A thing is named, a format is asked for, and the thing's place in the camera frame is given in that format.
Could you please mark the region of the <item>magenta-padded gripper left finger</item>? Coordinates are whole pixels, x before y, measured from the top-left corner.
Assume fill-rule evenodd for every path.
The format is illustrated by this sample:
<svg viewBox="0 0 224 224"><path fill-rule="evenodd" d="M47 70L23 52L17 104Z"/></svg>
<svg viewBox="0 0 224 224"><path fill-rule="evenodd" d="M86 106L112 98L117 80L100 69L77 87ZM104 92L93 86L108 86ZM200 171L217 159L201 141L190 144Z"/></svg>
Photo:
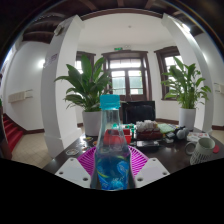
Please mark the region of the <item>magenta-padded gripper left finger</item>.
<svg viewBox="0 0 224 224"><path fill-rule="evenodd" d="M78 158L69 158L55 175L81 187L89 188L95 170L94 153L95 147L88 149Z"/></svg>

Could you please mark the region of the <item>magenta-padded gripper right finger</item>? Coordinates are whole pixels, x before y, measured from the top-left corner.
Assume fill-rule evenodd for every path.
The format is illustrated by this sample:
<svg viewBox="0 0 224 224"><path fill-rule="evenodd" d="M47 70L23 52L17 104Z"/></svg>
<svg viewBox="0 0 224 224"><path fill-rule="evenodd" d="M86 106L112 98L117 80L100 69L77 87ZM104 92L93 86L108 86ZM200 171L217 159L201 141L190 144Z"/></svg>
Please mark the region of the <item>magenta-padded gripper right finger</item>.
<svg viewBox="0 0 224 224"><path fill-rule="evenodd" d="M157 158L148 158L130 146L131 188L140 188L169 175L169 171Z"/></svg>

